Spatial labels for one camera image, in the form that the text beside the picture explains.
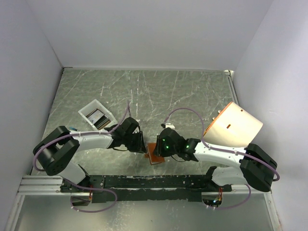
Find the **brown leather card holder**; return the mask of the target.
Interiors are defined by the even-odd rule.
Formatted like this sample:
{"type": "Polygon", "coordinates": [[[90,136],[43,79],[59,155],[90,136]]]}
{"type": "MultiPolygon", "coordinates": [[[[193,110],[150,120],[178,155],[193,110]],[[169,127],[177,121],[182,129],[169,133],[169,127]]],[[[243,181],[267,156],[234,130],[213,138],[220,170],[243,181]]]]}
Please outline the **brown leather card holder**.
{"type": "Polygon", "coordinates": [[[155,147],[156,143],[148,143],[146,147],[147,153],[144,154],[144,157],[149,159],[150,165],[157,165],[165,162],[163,157],[154,155],[155,147]]]}

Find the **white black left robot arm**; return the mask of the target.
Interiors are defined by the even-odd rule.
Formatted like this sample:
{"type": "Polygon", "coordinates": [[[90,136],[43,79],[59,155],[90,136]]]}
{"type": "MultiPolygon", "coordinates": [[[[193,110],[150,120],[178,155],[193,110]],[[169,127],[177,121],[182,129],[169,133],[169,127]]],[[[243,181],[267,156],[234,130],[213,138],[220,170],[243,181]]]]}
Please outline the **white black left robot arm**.
{"type": "Polygon", "coordinates": [[[91,149],[117,151],[122,145],[131,153],[147,152],[143,132],[132,117],[98,131],[69,131],[59,126],[34,148],[33,165],[39,162],[47,175],[67,179],[78,192],[84,192],[90,186],[89,175],[71,161],[75,153],[91,149]]]}

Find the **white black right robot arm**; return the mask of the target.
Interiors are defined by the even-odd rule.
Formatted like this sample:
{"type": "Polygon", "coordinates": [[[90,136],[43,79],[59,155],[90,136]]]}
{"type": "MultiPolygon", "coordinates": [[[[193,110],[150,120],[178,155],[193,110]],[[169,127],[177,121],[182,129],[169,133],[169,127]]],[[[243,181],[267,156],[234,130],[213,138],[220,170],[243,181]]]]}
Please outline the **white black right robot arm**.
{"type": "Polygon", "coordinates": [[[272,183],[280,179],[277,163],[252,143],[240,148],[213,145],[200,139],[186,139],[174,129],[165,128],[157,135],[153,154],[158,157],[176,154],[185,161],[222,165],[215,166],[204,180],[205,188],[212,192],[220,186],[244,184],[261,192],[269,192],[272,183]]]}

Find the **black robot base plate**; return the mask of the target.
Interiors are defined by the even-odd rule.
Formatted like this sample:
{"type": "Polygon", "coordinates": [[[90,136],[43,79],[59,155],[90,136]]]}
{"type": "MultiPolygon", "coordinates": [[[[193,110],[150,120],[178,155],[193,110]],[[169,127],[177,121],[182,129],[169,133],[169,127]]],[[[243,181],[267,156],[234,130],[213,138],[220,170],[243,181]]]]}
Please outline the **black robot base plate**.
{"type": "Polygon", "coordinates": [[[117,194],[118,201],[187,200],[201,202],[202,193],[231,192],[231,186],[218,186],[208,175],[91,175],[83,187],[109,189],[117,194]]]}

